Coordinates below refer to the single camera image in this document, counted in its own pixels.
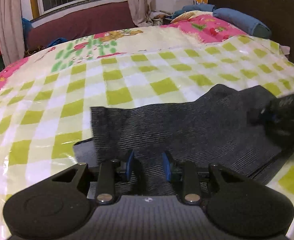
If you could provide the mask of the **dark grey pants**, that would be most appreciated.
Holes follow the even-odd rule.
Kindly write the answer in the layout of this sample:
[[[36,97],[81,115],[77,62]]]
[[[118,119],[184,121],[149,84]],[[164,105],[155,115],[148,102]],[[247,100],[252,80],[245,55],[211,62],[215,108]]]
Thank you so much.
[[[269,137],[263,126],[251,125],[247,112],[264,107],[273,94],[261,86],[237,91],[215,85],[193,102],[163,103],[133,109],[92,107],[92,137],[77,142],[78,162],[98,166],[133,151],[137,167],[119,194],[174,194],[166,181],[162,153],[199,167],[220,163],[267,183],[294,150],[294,139]]]

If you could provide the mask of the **green checkered plastic sheet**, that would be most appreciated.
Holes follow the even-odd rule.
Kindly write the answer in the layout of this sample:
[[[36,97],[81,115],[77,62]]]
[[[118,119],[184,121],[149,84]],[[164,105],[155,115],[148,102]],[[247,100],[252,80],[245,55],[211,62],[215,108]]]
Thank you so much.
[[[9,236],[9,197],[75,164],[73,145],[92,135],[92,106],[194,101],[219,83],[294,92],[294,64],[279,44],[245,35],[99,59],[82,49],[65,62],[70,49],[33,55],[0,90],[0,239]]]

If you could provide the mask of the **blue pillow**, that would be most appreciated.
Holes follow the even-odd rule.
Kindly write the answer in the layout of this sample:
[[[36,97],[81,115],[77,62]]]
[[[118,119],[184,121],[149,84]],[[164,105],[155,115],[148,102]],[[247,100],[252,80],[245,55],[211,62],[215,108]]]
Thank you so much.
[[[264,39],[270,39],[272,36],[272,32],[267,25],[240,11],[229,8],[219,8],[213,11],[213,16],[236,26],[250,36]]]

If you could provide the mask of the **pink floral bedsheet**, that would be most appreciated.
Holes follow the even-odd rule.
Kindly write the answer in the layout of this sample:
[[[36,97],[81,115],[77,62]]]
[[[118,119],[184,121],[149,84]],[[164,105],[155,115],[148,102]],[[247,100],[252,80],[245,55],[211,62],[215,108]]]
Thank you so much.
[[[222,42],[243,34],[244,31],[236,26],[215,18],[212,12],[185,12],[169,25],[107,31],[50,46],[1,71],[0,90],[24,64],[36,64],[38,68],[45,67],[48,73],[52,73],[101,57],[186,44]]]

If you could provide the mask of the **blue cloth on sofa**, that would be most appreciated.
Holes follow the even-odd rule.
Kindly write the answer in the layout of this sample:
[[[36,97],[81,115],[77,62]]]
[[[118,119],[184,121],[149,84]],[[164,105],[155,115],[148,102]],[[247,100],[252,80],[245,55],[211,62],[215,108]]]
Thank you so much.
[[[65,42],[68,42],[68,40],[66,38],[60,37],[60,38],[57,38],[57,39],[53,40],[52,42],[50,42],[47,45],[47,48],[50,48],[52,46],[56,46],[58,44],[62,44],[62,43],[65,43]]]

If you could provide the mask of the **maroon sofa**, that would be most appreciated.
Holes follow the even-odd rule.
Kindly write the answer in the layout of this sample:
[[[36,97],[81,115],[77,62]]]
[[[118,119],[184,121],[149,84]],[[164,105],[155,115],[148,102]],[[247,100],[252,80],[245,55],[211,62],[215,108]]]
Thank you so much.
[[[31,28],[24,39],[28,50],[46,48],[58,38],[68,41],[120,29],[134,28],[127,2],[108,3],[71,12]]]

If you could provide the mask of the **beige left curtain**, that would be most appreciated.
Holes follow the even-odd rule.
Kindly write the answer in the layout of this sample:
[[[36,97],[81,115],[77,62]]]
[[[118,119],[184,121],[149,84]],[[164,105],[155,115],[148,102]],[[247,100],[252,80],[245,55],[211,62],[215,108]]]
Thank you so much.
[[[0,49],[6,66],[24,56],[21,0],[0,0]]]

